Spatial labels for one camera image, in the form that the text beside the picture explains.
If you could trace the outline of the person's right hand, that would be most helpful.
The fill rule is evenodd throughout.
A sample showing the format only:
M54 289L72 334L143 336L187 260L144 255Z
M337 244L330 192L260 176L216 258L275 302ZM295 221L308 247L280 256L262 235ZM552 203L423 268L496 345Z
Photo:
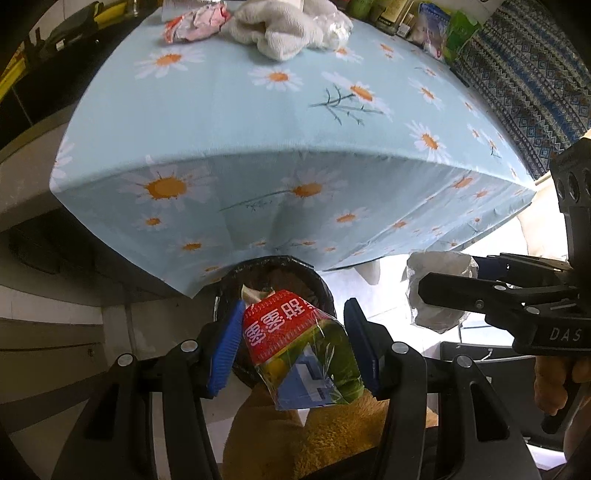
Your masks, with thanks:
M569 366L567 358L545 356L536 358L535 402L544 413L554 416L565 407L568 394L564 384L568 373L572 374L575 383L588 383L590 358L580 358L572 367ZM563 450L567 460L575 453L590 429L590 409L590 393L587 393L564 436Z

